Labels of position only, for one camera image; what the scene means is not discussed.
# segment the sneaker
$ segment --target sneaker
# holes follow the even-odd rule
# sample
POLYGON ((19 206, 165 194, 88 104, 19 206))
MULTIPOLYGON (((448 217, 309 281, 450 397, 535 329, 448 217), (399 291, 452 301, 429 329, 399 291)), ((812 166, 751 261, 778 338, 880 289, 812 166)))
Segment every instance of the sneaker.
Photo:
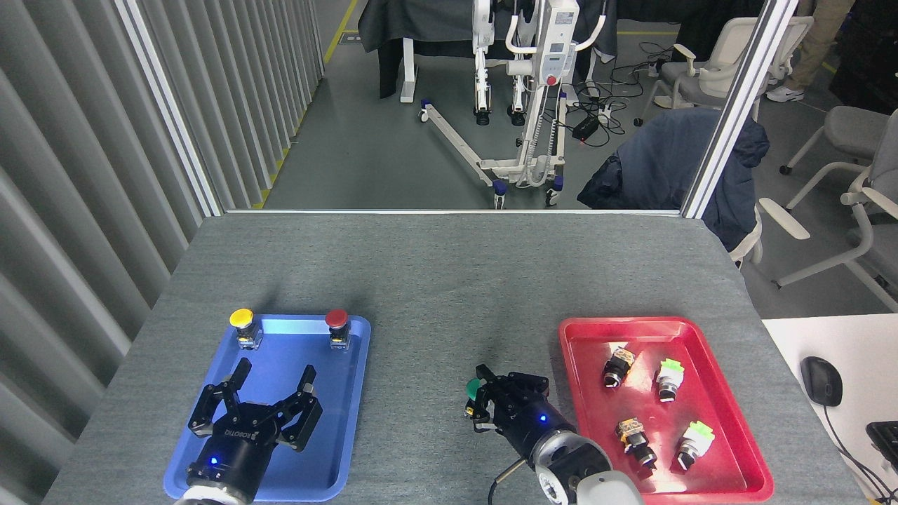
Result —
POLYGON ((786 86, 766 92, 767 100, 773 102, 798 102, 805 99, 805 92, 790 90, 786 86))

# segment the white desk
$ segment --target white desk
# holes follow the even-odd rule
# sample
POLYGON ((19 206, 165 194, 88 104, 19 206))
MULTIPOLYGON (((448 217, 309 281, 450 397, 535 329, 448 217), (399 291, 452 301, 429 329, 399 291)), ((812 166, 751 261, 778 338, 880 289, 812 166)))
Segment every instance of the white desk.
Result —
MULTIPOLYGON (((890 488, 898 487, 898 474, 891 467, 881 466, 884 459, 865 432, 871 421, 898 420, 898 394, 894 388, 898 384, 898 314, 765 319, 763 322, 799 382, 799 364, 807 356, 826 359, 839 370, 842 402, 829 409, 832 426, 858 461, 879 474, 890 488)), ((823 407, 812 405, 825 426, 823 407)), ((848 459, 845 463, 855 472, 868 496, 873 496, 867 479, 848 459)))

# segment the person's leg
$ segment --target person's leg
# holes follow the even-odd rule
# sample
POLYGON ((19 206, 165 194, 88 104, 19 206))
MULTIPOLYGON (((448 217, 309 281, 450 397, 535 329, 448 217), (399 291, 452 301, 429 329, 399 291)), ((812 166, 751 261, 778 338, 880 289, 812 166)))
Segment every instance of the person's leg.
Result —
POLYGON ((814 15, 814 0, 798 0, 798 7, 795 9, 796 16, 814 15))
POLYGON ((786 79, 785 86, 794 91, 804 91, 814 81, 814 74, 826 58, 832 41, 845 21, 854 0, 817 0, 814 9, 814 25, 801 42, 801 60, 786 79))

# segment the red button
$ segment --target red button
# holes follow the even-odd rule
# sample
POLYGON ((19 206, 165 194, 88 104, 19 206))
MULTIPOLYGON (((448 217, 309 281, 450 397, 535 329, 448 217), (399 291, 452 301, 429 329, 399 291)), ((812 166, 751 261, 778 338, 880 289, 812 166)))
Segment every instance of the red button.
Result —
POLYGON ((337 308, 328 312, 327 315, 324 316, 324 322, 333 329, 339 329, 343 326, 346 326, 346 323, 349 322, 349 314, 341 308, 337 308))

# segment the corrugated wall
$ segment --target corrugated wall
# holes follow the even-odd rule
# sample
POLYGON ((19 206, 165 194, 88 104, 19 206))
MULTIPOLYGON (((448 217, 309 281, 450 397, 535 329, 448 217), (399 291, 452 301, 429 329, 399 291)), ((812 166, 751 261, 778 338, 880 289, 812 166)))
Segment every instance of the corrugated wall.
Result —
POLYGON ((0 504, 39 503, 203 216, 262 202, 310 0, 0 1, 0 504))
POLYGON ((324 71, 311 0, 140 7, 222 206, 259 205, 324 71))

